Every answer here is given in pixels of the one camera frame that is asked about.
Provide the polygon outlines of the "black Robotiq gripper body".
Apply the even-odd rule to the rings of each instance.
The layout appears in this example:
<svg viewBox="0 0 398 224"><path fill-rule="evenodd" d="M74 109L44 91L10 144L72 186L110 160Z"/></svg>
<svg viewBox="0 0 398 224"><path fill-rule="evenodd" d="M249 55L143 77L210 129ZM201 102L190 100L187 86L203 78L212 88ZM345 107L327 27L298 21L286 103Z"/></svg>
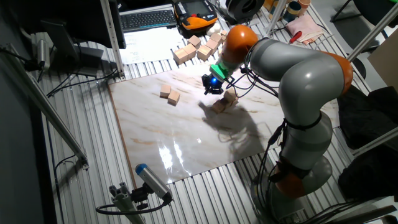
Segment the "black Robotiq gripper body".
<svg viewBox="0 0 398 224"><path fill-rule="evenodd" d="M222 84L223 83L221 81L219 81L217 78L215 78L213 75L204 74L201 77L201 80L202 80L202 84L203 84L204 88L206 86L211 86L212 87L212 91L211 92L213 92L214 89L222 88Z"/></svg>

